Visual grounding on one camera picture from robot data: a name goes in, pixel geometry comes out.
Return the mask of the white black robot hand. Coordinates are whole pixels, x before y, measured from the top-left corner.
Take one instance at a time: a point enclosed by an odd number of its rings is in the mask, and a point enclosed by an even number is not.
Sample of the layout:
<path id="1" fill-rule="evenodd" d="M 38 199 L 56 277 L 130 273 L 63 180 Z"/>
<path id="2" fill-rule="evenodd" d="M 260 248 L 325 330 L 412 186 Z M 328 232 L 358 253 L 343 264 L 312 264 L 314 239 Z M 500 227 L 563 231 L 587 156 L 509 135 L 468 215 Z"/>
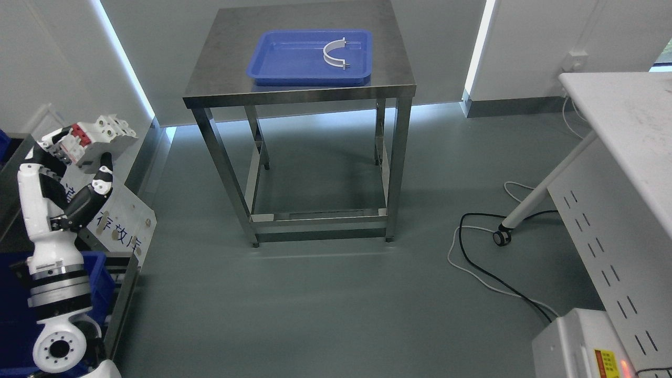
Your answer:
<path id="1" fill-rule="evenodd" d="M 19 166 L 17 181 L 26 232 L 34 252 L 26 261 L 34 280 L 53 275 L 58 268 L 82 264 L 74 245 L 78 232 L 87 226 L 113 191 L 113 159 L 104 153 L 89 184 L 67 199 L 61 184 L 67 170 L 38 143 L 29 149 Z"/>

